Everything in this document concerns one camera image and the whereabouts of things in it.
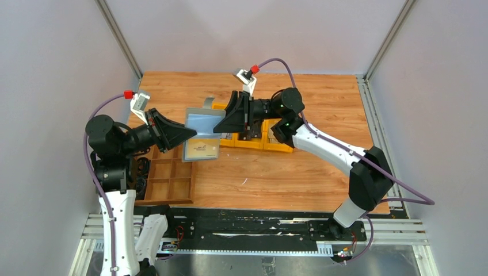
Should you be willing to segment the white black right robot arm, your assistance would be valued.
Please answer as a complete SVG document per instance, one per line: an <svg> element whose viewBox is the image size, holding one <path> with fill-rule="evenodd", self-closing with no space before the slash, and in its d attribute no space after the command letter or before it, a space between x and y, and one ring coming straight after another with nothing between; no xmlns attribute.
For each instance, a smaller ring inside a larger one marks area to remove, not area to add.
<svg viewBox="0 0 488 276"><path fill-rule="evenodd" d="M224 118L215 133L245 133L256 123L277 119L272 126L274 138L282 144L309 152L334 165L349 177L348 197L334 211L329 234L343 240L352 224L374 210L394 180L382 149L364 149L325 134L303 115L304 103L294 87L279 90L270 99L255 99L248 92L233 91Z"/></svg>

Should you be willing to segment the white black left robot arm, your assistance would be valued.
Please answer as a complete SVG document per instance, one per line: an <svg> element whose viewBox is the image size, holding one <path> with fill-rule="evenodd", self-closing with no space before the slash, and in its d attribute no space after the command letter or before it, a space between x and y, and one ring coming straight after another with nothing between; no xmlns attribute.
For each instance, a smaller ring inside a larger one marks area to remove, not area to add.
<svg viewBox="0 0 488 276"><path fill-rule="evenodd" d="M138 164L135 155L152 146L167 152L196 136L194 129L172 121L152 108L136 128L93 114L85 126L84 146L89 173L99 194L104 230L101 275L157 275L154 262L162 237L171 237L176 222L167 207L145 213L142 235L135 237L134 207Z"/></svg>

